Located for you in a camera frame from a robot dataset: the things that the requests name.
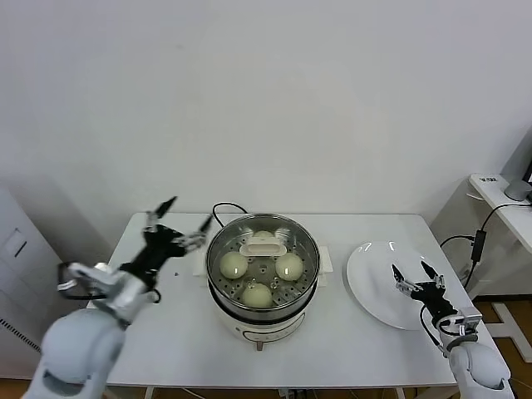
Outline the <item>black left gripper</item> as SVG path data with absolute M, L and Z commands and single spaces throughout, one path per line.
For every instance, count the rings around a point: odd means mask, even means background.
M 191 253 L 206 243 L 213 220 L 212 214 L 197 231 L 188 235 L 167 227 L 157 227 L 152 231 L 177 199 L 177 196 L 173 196 L 146 213 L 143 233 L 145 246 L 130 262 L 122 264 L 123 271 L 136 277 L 156 276 L 167 259 L 181 256 L 183 250 Z

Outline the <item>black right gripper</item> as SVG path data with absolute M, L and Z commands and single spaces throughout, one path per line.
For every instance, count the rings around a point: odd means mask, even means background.
M 432 266 L 424 261 L 421 261 L 421 266 L 431 281 L 417 283 L 419 288 L 416 289 L 416 285 L 405 279 L 397 266 L 392 264 L 396 288 L 402 293 L 410 293 L 413 300 L 422 302 L 433 320 L 441 320 L 457 314 L 457 310 L 444 298 L 446 292 L 444 276 L 438 274 Z

